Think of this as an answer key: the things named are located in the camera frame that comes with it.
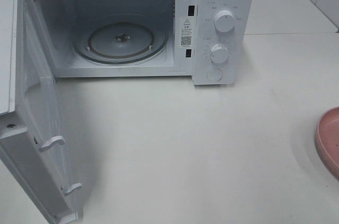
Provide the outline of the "round white door button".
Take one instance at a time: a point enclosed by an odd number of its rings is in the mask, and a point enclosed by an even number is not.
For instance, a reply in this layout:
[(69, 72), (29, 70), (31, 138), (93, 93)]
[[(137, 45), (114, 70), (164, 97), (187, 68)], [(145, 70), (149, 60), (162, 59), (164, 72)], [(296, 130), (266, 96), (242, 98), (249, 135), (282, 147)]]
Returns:
[(222, 79), (223, 72), (220, 69), (211, 69), (207, 72), (207, 79), (212, 82), (218, 82)]

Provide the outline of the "white microwave knob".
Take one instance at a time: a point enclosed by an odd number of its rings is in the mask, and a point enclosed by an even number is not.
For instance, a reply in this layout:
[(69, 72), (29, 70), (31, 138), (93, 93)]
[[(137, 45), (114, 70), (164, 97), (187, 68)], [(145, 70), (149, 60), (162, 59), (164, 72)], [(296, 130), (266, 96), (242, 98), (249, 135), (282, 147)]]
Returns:
[(229, 50), (226, 45), (216, 44), (210, 49), (210, 59), (214, 64), (222, 64), (229, 58)]
[(217, 11), (213, 20), (216, 30), (221, 33), (229, 32), (235, 27), (235, 15), (228, 8)]

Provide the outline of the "white microwave door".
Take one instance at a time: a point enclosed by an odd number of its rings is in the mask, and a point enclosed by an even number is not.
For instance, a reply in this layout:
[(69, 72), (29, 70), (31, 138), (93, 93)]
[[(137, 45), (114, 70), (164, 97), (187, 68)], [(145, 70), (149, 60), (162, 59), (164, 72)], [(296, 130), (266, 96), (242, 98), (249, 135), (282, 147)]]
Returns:
[(1, 160), (49, 223), (78, 219), (76, 190), (34, 0), (1, 0)]

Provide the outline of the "pink round plate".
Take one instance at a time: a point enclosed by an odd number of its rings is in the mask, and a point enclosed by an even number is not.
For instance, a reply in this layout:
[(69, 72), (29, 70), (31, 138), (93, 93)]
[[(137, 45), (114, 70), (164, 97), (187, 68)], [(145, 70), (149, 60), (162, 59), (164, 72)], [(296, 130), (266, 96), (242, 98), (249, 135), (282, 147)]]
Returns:
[(338, 180), (338, 107), (320, 117), (315, 132), (315, 147), (324, 166)]

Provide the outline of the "glass microwave turntable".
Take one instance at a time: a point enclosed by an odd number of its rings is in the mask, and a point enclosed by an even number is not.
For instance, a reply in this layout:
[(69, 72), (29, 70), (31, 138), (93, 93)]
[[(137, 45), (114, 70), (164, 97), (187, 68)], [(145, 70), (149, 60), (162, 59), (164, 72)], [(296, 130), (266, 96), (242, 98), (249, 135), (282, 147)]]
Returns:
[(73, 47), (79, 55), (92, 62), (131, 64), (161, 52), (172, 29), (171, 19), (141, 14), (111, 14), (80, 23)]

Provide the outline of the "white microwave oven body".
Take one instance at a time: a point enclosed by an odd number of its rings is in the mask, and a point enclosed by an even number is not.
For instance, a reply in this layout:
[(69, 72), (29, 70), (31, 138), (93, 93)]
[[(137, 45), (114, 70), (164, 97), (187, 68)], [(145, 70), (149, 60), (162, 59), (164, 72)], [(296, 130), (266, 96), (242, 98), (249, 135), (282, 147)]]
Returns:
[[(43, 34), (48, 65), (57, 78), (190, 76), (195, 85), (228, 85), (236, 77), (246, 23), (252, 0), (34, 0), (34, 10)], [(235, 27), (218, 32), (213, 17), (228, 8), (235, 15)], [(164, 49), (146, 60), (124, 65), (89, 61), (73, 47), (80, 23), (111, 14), (141, 14), (171, 19), (173, 29)], [(228, 47), (222, 64), (210, 59), (216, 44)], [(207, 72), (220, 69), (218, 82)]]

